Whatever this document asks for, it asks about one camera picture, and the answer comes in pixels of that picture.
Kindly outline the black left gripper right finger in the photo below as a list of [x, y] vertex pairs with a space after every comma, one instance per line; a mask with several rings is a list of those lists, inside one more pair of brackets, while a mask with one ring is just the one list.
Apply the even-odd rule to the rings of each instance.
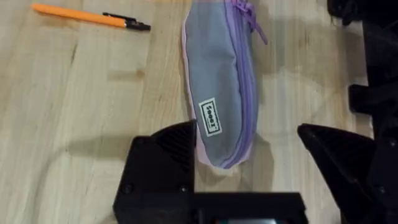
[[297, 133], [313, 157], [343, 223], [397, 224], [397, 141], [315, 124]]

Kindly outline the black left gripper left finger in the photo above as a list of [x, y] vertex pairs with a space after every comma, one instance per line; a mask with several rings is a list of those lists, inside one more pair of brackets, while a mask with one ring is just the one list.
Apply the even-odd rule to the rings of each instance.
[[190, 120], [132, 140], [113, 203], [118, 223], [192, 222], [196, 136]]

